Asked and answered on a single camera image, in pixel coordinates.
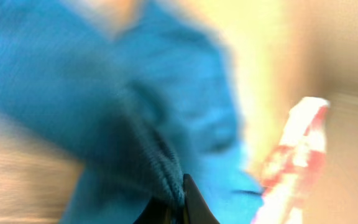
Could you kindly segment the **blue t-shirt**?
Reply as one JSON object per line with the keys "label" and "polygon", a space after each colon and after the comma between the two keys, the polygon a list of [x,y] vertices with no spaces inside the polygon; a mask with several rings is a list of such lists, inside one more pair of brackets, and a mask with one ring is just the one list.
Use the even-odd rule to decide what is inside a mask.
{"label": "blue t-shirt", "polygon": [[180,223],[189,174],[219,223],[262,206],[220,49],[155,1],[111,40],[60,1],[0,1],[0,113],[85,163],[62,223]]}

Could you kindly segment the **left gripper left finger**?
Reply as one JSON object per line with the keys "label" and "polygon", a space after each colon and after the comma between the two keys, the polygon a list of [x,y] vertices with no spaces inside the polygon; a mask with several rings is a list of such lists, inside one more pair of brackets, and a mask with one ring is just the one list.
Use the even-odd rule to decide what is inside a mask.
{"label": "left gripper left finger", "polygon": [[134,224],[171,224],[172,209],[163,201],[152,198]]}

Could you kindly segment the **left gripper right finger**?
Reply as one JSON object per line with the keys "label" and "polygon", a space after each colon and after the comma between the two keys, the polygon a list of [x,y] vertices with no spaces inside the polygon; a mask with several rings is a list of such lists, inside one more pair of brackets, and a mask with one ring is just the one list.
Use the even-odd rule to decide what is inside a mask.
{"label": "left gripper right finger", "polygon": [[219,224],[190,174],[183,175],[185,207],[183,222],[185,224]]}

